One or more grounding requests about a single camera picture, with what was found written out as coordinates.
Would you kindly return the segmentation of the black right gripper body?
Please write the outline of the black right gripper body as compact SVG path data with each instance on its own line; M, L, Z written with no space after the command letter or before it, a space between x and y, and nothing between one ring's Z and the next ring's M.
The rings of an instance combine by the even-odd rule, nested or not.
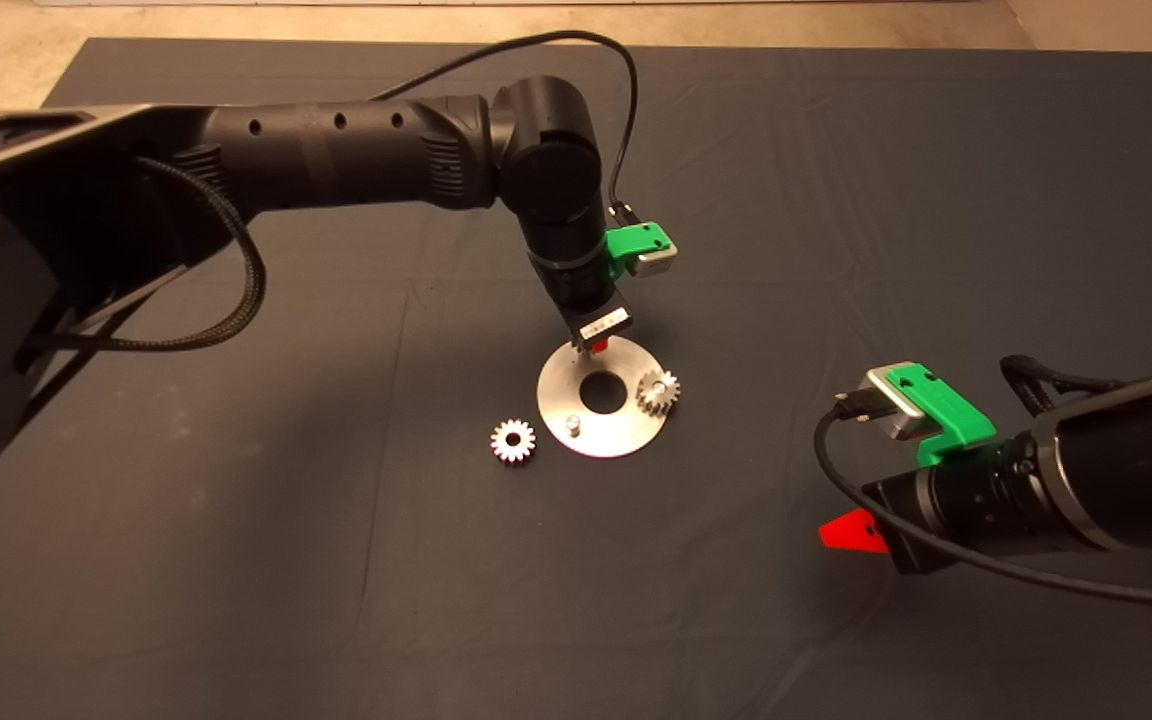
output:
M861 492L884 510L954 541L1001 559L1047 551L1047 520L1026 460L1011 445L982 445L934 467L865 483Z

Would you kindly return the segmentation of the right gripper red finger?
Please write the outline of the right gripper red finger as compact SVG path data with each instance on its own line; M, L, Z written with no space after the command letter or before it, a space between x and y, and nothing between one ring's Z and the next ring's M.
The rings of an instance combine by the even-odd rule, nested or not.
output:
M882 529L870 511L854 509L818 526L819 541L829 550L861 553L888 553Z

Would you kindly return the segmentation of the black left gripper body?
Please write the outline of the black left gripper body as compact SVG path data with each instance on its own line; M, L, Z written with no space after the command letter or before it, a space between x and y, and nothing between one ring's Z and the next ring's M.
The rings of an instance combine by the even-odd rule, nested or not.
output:
M596 347L631 327L634 314L617 291L607 251L593 250L570 262L532 252L531 266L556 305L577 353L594 354Z

